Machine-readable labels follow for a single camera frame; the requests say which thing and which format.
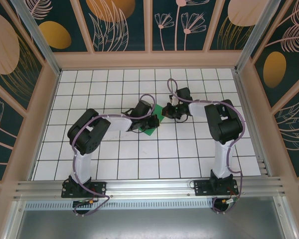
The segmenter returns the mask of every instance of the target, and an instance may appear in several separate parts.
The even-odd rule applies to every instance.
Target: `enclosure wall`
[[[0,233],[16,182],[32,167],[55,83],[55,73],[0,1]]]
[[[299,0],[286,1],[241,72],[272,176],[299,224]]]

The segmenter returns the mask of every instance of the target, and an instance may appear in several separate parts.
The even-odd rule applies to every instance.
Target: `dark green panel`
[[[31,37],[31,39],[32,39],[33,43],[35,44],[35,47],[38,49],[40,55],[41,55],[42,58],[45,60],[45,57],[44,57],[43,53],[41,52],[41,50],[40,50],[40,48],[38,47],[38,45],[36,44],[36,42],[33,40],[33,38],[32,38],[32,36],[31,36],[30,32],[28,31],[28,29],[27,29],[26,26],[24,25],[24,23],[23,23],[23,21],[21,20],[21,18],[20,18],[19,15],[17,14],[17,12],[16,12],[16,10],[15,10],[13,4],[11,3],[10,0],[8,0],[7,2],[9,3],[10,7],[11,7],[12,10],[14,11],[14,14],[18,17],[18,19],[19,19],[19,21],[21,22],[21,24],[22,24],[23,28],[25,29],[26,33],[28,33],[29,37]]]
[[[293,9],[296,2],[298,1],[294,1],[291,4],[288,11],[282,18],[283,19],[282,22],[285,19],[286,21],[284,21],[281,25],[279,25],[276,28],[272,37],[268,41],[268,44],[266,45],[265,49],[261,53],[257,62],[255,63],[256,70],[261,79],[268,101],[271,106],[275,105],[275,103],[299,80],[299,47],[295,47],[296,40],[297,39],[299,40],[299,33],[294,35],[289,35],[286,37],[289,39],[292,38],[295,39],[292,40],[292,42],[282,41],[282,39],[284,38],[283,35],[286,33],[286,31],[289,28],[297,27],[293,23],[292,18],[290,17],[293,13]],[[282,59],[285,58],[287,63],[287,68],[282,80],[274,88],[268,87],[265,83],[265,80],[268,82],[271,79],[264,79],[264,65],[268,56],[271,55],[273,52],[278,52],[279,55],[281,55]],[[268,69],[279,69],[279,71],[282,71],[282,73],[285,70],[284,68],[281,67],[281,65],[278,64],[277,65],[270,64],[268,65]]]
[[[299,92],[275,118],[297,177],[299,177]]]
[[[85,52],[87,51],[80,27],[76,20],[70,0],[51,0],[47,8],[51,8],[43,19],[35,19],[38,26],[46,21],[53,21],[62,25],[71,36],[71,45],[65,49],[51,47],[53,52]]]
[[[0,180],[12,153],[23,117],[0,98]]]
[[[229,2],[230,0],[225,0],[210,50],[242,50],[254,28],[254,26],[236,27],[230,22],[228,19]]]
[[[95,1],[96,4],[98,3],[98,8],[104,11],[105,7],[100,4],[100,2],[107,5],[107,2],[110,1]],[[126,4],[131,3],[133,3],[132,0],[126,1]],[[89,9],[86,0],[80,0],[80,5],[90,33],[91,41],[94,43],[93,46],[95,51],[145,51],[143,0],[135,0],[135,9],[133,13],[126,18],[126,22],[119,21],[117,24],[113,24],[112,22],[108,23],[97,18]],[[98,29],[98,27],[99,32],[102,34],[95,35],[95,28]]]
[[[276,20],[276,17],[277,17],[277,15],[279,14],[279,12],[280,12],[281,8],[283,7],[283,5],[285,4],[285,2],[286,2],[286,0],[281,0],[280,4],[279,4],[279,6],[278,6],[278,8],[277,8],[277,10],[276,10],[276,12],[275,12],[274,17],[273,17],[273,18],[271,19],[271,21],[269,22],[269,24],[268,24],[268,26],[267,26],[265,32],[263,33],[262,37],[259,39],[259,41],[258,41],[258,43],[257,43],[257,45],[256,45],[256,47],[255,47],[255,49],[254,49],[253,52],[251,53],[251,58],[253,58],[254,55],[256,54],[256,52],[258,51],[259,46],[261,45],[263,39],[265,38],[265,36],[267,35],[269,29],[271,28],[271,26],[273,25],[274,21]]]
[[[15,98],[20,105],[27,109],[42,65],[1,4],[0,15],[14,28],[18,35],[20,46],[20,57],[17,67],[8,75],[0,74],[0,85]]]
[[[194,2],[200,4],[190,5],[190,2],[187,2],[186,6],[182,6],[178,8],[178,5],[176,4],[175,1],[153,0],[153,16],[152,16],[153,51],[163,51],[163,46],[164,46],[164,50],[166,51],[175,50],[176,22],[178,22],[177,50],[183,51],[184,49],[185,50],[203,49],[204,42],[206,39],[206,34],[208,31],[208,27],[210,24],[210,20],[214,11],[216,1],[197,0]],[[166,19],[165,15],[163,14],[170,14],[170,17]],[[157,22],[159,24],[163,23],[161,25],[166,27],[160,30]],[[189,29],[194,31],[196,30],[198,32],[191,32],[190,34],[185,34],[184,29]]]

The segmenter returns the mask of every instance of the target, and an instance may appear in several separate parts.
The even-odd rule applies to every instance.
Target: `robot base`
[[[195,196],[230,196],[231,191],[238,195],[237,181],[233,175],[217,178],[211,170],[209,180],[194,180]]]
[[[91,191],[105,195],[106,182],[91,182],[90,178],[83,185]],[[85,191],[69,176],[68,182],[62,183],[61,198],[93,198],[93,194]]]

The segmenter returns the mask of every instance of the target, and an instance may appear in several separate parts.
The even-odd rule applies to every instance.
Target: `yellow circle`
[[[0,15],[0,74],[7,75],[14,71],[19,56],[18,35],[11,24]]]
[[[39,25],[39,28],[49,46],[64,49],[71,45],[71,36],[61,24],[45,21]]]
[[[231,0],[228,18],[236,26],[253,26],[257,23],[268,0]]]
[[[117,10],[120,9],[123,12],[125,18],[128,18],[133,14],[135,0],[86,0],[92,13],[97,18],[107,22],[119,21],[117,17],[114,17],[115,10],[112,6],[112,2]]]
[[[265,84],[270,88],[279,85],[285,75],[286,66],[286,59],[282,53],[278,51],[270,53],[264,65]]]

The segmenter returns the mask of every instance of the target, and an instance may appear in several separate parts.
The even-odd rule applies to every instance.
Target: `robotic arm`
[[[189,88],[183,88],[176,91],[179,98],[192,101]],[[223,101],[232,106],[230,100]],[[151,105],[146,101],[140,100],[137,106],[133,109],[122,113],[122,116],[138,118],[146,116],[151,110]],[[68,137],[72,144],[75,136],[84,127],[87,122],[99,114],[88,109],[70,128]],[[167,103],[163,108],[162,115],[170,119],[180,119],[182,115],[205,117],[207,118],[210,133],[215,140],[215,162],[211,170],[210,179],[196,180],[195,194],[197,196],[212,196],[212,195],[229,195],[228,189],[238,194],[237,182],[233,179],[233,175],[227,167],[227,152],[229,146],[239,137],[243,130],[241,121],[238,115],[230,108],[221,104],[204,104],[199,102],[185,102],[179,100],[177,104]],[[159,126],[157,115],[151,115],[143,119],[128,119],[125,117],[104,117],[99,118],[89,124],[79,135],[75,142],[76,160],[75,169],[76,176],[86,188],[94,192],[98,191],[105,195],[105,182],[91,182],[90,165],[92,153],[99,146],[102,138],[107,131],[133,131],[140,128],[146,130]],[[232,151],[229,154],[229,166],[232,161]],[[74,172],[69,176],[69,182],[63,183],[62,197],[63,198],[83,198],[93,196],[91,193],[84,190]]]
[[[179,89],[176,94],[181,99],[193,101],[189,88]],[[182,115],[207,118],[210,134],[215,140],[215,161],[209,182],[204,180],[194,182],[195,188],[200,189],[195,190],[196,195],[228,195],[228,188],[238,194],[237,182],[233,179],[233,174],[227,167],[228,148],[243,130],[242,122],[237,113],[221,104],[189,103],[179,100],[178,103],[173,105],[172,103],[177,100],[173,95],[169,98],[171,103],[167,103],[167,106],[163,108],[163,116],[178,120],[181,119]],[[222,102],[233,106],[230,100]],[[232,155],[233,151],[231,150],[229,153],[229,167],[232,163]]]

